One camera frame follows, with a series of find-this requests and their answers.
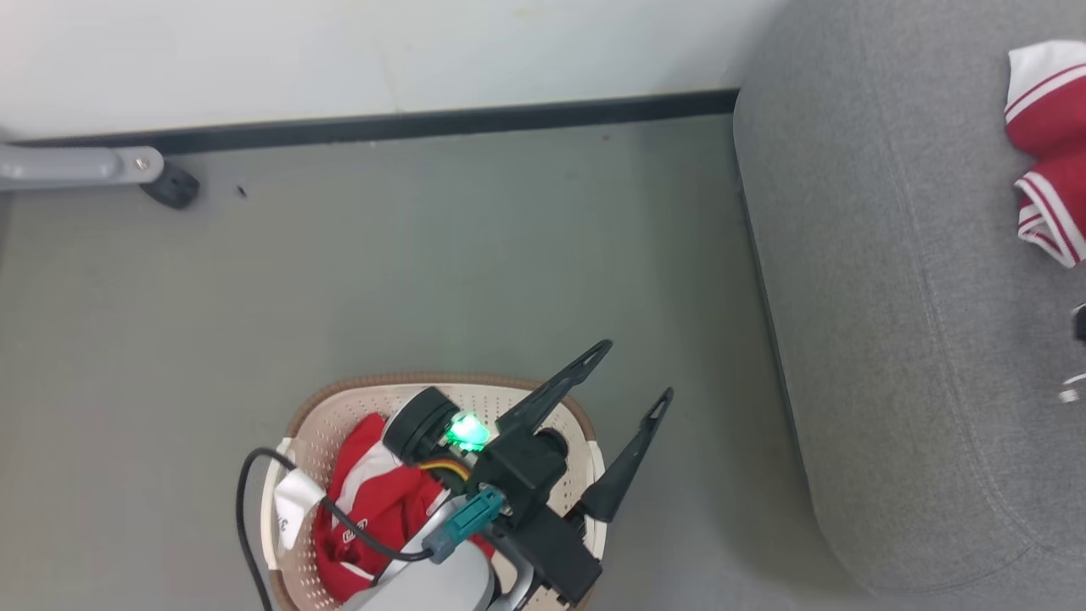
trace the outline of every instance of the green led light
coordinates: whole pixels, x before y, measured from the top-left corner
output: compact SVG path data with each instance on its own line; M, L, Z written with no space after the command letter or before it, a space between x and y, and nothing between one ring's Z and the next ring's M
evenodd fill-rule
M490 431L473 415L460 412L453 417L445 440L466 453L477 453L487 445Z

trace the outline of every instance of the sofa cushion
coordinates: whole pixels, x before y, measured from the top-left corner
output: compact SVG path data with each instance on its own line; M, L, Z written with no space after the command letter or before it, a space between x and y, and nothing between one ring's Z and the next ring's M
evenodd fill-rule
M735 114L819 523L929 608L1086 608L1086 269L1018 239L1003 122L1008 52L1052 38L1086 2L797 1Z

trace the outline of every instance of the red cloth on sofa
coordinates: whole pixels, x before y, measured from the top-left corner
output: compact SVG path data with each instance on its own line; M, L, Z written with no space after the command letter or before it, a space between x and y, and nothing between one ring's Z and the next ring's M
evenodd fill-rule
M367 534L392 549L426 524L447 492L426 472L403 466L381 444L384 420L370 415L348 435L332 471L328 497ZM328 594L344 602L367 589L390 560L357 540L324 507L313 522L317 574ZM494 550L472 538L488 555Z
M1011 52L1007 133L1037 165L1015 186L1019 237L1068 267L1086 259L1086 42Z

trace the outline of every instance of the black cable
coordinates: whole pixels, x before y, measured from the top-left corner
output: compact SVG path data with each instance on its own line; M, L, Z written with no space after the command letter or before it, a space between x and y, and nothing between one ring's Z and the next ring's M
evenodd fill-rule
M287 457L270 448L256 448L255 450L249 453L249 456L245 457L245 462L241 464L241 475L238 478L238 493L233 500L233 519L238 526L238 539L241 542L241 553L245 556L245 564L249 565L249 573L252 574L253 583L256 584L256 593L261 596L261 604L263 606L264 611L274 611L274 608L272 607L272 599L268 598L267 588L264 587L264 577L261 575L261 569L256 564L256 558L253 556L252 548L249 547L249 534L245 532L245 484L249 482L249 472L252 471L253 462L255 462L260 457L268 457L287 468L287 471L293 471L298 469L298 466L291 462ZM332 502L332 500L327 496L320 499L320 505L323 505L332 513L332 515L342 522L355 537L377 550L382 556L403 562L418 562L433 556L433 550L430 549L413 553L396 551L378 542L368 533L359 529L358 525L351 521L351 519L348 518L340 508L336 507L336 504Z
M351 533L353 533L354 536L362 539L363 543L374 548L374 550L380 553L381 556L388 556L392 560L401 560L403 562L418 562L419 560L426 560L427 558L433 556L432 549L424 549L422 551L415 551L415 552L396 551L386 546L381 542L375 539L368 533L359 529L357 524L355 524L350 518L348 518L345 513L343 513L342 509L336 507L336 504L332 502L332 499L325 497L320 499L320 505L323 505L325 509L327 509L328 511L332 512L332 515L334 515L337 520L342 522L343 525L346 526L348 531L351 531Z

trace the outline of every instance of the white basket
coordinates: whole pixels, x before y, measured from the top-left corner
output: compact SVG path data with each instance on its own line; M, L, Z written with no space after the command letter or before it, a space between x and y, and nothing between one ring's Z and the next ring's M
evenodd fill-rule
M343 440L368 415L384 418L395 413L407 400L428 386L437 386L460 409L469 410L491 433L494 422L523 399L538 384L497 377L459 377L411 374L355 379L333 384L302 406L279 445L279 453L290 457L310 478L327 489L336 457ZM569 445L569 468L555 485L547 505L559 515L566 513L581 494L604 472L603 456L595 431L584 411L566 397L544 423L555 429ZM317 575L313 546L313 513L306 517L298 542L291 550L279 543L273 493L285 474L278 463L268 469L261 499L261 543L268 564L272 590L283 611L336 611L339 602L328 595ZM607 525L588 520L584 543L602 559ZM500 555L493 561L503 584L513 584L513 565ZM540 588L526 609L560 611L557 595Z

